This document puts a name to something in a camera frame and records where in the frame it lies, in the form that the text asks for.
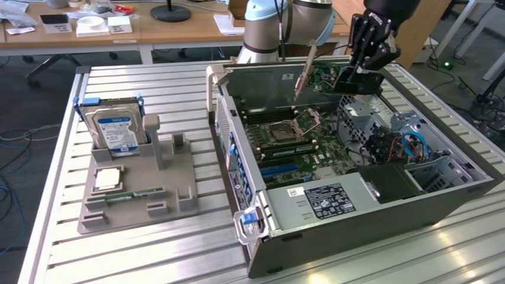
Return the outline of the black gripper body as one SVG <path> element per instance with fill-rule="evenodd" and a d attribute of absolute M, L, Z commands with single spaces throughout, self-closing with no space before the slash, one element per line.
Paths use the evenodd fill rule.
<path fill-rule="evenodd" d="M 365 10 L 351 16 L 350 42 L 365 38 L 365 32 L 374 28 L 373 42 L 383 41 L 397 31 L 419 4 L 419 0 L 369 0 L 363 1 Z"/>

